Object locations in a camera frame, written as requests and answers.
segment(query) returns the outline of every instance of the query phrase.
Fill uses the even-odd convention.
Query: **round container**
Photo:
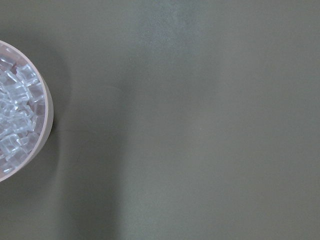
[[[19,171],[22,167],[24,167],[28,162],[30,162],[37,154],[38,152],[42,149],[44,146],[45,142],[47,141],[53,120],[54,120],[54,106],[53,106],[53,101],[51,94],[49,92],[48,86],[42,76],[40,75],[39,71],[37,68],[34,66],[34,64],[18,49],[15,47],[11,46],[10,44],[1,41],[0,40],[0,55],[7,56],[13,60],[19,65],[27,65],[29,64],[31,68],[34,70],[34,72],[37,75],[37,78],[39,79],[41,85],[42,85],[42,90],[44,94],[44,104],[45,104],[45,113],[44,113],[44,123],[42,126],[42,130],[40,132],[39,138],[33,147],[32,151],[28,154],[27,158],[25,158],[19,166],[17,166],[14,170],[11,172],[3,175],[0,173],[0,182],[9,178],[13,174],[15,174],[17,171]]]

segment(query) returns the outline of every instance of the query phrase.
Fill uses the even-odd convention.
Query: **clear plastic piece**
[[[28,157],[45,121],[43,86],[34,69],[16,64],[18,59],[0,54],[0,176]]]

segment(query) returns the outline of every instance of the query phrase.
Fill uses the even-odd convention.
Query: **bowl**
[[[0,182],[29,163],[47,141],[53,101],[34,64],[0,40]]]

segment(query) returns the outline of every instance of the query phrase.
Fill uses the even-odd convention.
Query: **plastic bowl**
[[[53,120],[54,120],[54,106],[53,106],[52,97],[46,82],[44,81],[43,77],[41,76],[37,68],[34,66],[34,64],[21,51],[11,46],[10,44],[0,40],[0,54],[15,60],[17,64],[20,64],[20,65],[29,64],[33,68],[42,85],[42,89],[44,93],[44,104],[45,104],[44,122],[35,146],[33,147],[32,151],[28,154],[28,156],[14,170],[12,170],[7,174],[4,174],[2,172],[0,173],[0,182],[1,182],[9,178],[10,176],[14,175],[22,167],[24,167],[27,163],[29,163],[45,145],[49,137]]]

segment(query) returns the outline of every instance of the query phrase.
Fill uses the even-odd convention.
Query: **gray tabletop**
[[[2,0],[54,125],[4,240],[320,239],[319,1]]]

